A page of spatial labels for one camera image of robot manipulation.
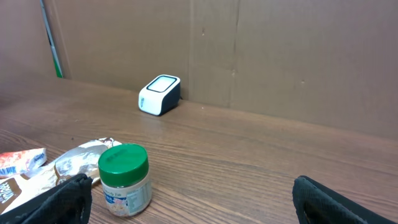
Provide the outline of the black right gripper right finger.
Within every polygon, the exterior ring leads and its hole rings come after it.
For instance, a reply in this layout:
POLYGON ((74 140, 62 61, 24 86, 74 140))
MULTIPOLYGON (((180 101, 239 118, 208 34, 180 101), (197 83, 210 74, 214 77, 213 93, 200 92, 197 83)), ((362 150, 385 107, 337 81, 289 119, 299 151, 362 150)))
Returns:
POLYGON ((292 196, 300 224, 395 224, 305 175, 292 196))

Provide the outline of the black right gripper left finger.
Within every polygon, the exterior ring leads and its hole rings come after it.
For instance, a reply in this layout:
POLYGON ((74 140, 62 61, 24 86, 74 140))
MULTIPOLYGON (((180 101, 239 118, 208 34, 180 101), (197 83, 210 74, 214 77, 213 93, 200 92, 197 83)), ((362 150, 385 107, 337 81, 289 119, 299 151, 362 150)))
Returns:
POLYGON ((78 174, 1 215, 1 224, 87 224, 92 182, 78 174))

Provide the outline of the brown clear snack pouch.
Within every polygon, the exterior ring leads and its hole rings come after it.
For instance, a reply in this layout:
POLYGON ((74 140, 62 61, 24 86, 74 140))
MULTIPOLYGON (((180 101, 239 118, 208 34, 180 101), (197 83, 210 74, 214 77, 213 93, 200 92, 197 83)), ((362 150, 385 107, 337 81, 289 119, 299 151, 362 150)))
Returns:
POLYGON ((96 183, 100 179, 100 155, 120 144, 113 138, 95 139, 67 151, 46 166, 2 179, 1 214, 48 192, 77 174, 85 174, 96 183))

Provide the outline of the green-lid jar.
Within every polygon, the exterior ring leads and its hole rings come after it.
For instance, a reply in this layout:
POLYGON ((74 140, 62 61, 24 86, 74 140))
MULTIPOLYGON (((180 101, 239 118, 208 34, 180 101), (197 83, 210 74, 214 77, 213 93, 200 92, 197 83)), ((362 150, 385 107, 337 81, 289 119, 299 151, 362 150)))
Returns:
POLYGON ((149 158, 138 144, 120 144, 106 150, 98 160, 99 177, 108 210, 131 217, 152 200, 149 158))

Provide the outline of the orange Kleenex tissue pack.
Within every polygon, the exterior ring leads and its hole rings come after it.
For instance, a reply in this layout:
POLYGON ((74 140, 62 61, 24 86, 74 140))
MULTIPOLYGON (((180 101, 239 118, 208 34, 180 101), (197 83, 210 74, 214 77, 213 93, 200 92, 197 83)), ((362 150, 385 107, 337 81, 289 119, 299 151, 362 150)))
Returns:
POLYGON ((46 148, 1 153, 1 178, 25 174, 47 161, 46 148))

